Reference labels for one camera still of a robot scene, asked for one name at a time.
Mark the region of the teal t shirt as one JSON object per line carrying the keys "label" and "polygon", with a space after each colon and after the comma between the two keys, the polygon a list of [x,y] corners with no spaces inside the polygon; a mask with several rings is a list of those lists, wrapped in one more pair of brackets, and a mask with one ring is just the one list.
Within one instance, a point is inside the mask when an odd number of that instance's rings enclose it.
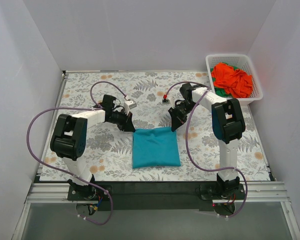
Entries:
{"label": "teal t shirt", "polygon": [[170,127],[136,129],[132,142],[132,168],[180,167],[177,133]]}

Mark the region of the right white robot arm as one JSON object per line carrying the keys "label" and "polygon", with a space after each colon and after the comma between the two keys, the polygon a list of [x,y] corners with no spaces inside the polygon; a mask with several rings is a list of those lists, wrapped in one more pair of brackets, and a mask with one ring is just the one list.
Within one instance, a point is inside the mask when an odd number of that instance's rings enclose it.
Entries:
{"label": "right white robot arm", "polygon": [[195,108],[200,105],[211,112],[213,134],[219,144],[219,168],[216,192],[222,199],[235,194],[240,187],[238,165],[239,140],[246,130],[241,105],[236,98],[224,98],[209,90],[209,87],[195,82],[182,81],[179,92],[183,100],[171,103],[168,110],[171,117],[171,131],[175,132],[190,120]]}

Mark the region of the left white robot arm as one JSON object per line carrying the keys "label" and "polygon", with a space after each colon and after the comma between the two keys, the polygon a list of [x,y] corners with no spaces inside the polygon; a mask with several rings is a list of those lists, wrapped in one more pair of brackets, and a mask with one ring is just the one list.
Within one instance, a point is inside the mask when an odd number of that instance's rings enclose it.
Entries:
{"label": "left white robot arm", "polygon": [[68,180],[68,183],[85,200],[91,200],[97,194],[96,187],[91,184],[94,182],[93,174],[82,158],[86,149],[88,129],[103,123],[112,123],[117,125],[120,131],[130,133],[136,131],[132,122],[131,109],[135,108],[137,103],[126,97],[121,106],[122,110],[118,111],[115,101],[114,96],[105,94],[100,109],[59,115],[51,137],[51,151],[55,152],[63,160],[69,172],[74,174],[73,179]]}

